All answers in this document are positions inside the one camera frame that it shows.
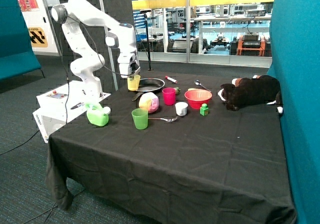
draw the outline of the pan handle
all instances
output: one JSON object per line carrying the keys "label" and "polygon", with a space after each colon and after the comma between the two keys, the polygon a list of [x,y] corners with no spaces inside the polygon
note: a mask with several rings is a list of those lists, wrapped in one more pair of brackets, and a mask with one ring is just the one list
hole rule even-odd
{"label": "pan handle", "polygon": [[135,96],[132,98],[131,101],[136,101],[141,95],[143,94],[143,92],[138,92],[137,94],[135,94]]}

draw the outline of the yellow railing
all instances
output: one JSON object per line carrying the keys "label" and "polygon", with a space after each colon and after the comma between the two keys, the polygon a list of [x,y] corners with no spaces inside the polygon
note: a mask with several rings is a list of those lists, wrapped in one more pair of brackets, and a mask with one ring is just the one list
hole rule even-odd
{"label": "yellow railing", "polygon": [[[246,4],[267,3],[274,0],[190,0],[190,6],[223,5],[223,4]],[[187,0],[135,0],[132,2],[133,10],[159,9],[185,7]]]}

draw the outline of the yellow cup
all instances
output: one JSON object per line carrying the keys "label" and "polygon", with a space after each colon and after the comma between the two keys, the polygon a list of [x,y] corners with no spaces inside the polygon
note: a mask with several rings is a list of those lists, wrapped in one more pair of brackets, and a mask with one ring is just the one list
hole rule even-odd
{"label": "yellow cup", "polygon": [[128,77],[127,82],[128,82],[128,89],[130,91],[138,90],[139,82],[140,82],[140,75],[134,75],[134,76]]}

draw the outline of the small white cup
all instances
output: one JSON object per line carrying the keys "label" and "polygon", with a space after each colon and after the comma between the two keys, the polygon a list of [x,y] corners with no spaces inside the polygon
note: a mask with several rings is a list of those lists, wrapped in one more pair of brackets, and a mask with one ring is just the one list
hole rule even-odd
{"label": "small white cup", "polygon": [[185,116],[188,111],[188,104],[185,102],[177,102],[175,104],[175,111],[178,116]]}

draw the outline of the green cup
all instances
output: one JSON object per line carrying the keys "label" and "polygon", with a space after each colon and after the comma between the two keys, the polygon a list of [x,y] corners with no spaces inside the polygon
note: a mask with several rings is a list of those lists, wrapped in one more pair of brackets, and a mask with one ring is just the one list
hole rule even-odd
{"label": "green cup", "polygon": [[135,128],[138,130],[146,129],[148,126],[148,110],[143,108],[137,108],[132,111],[132,118]]}

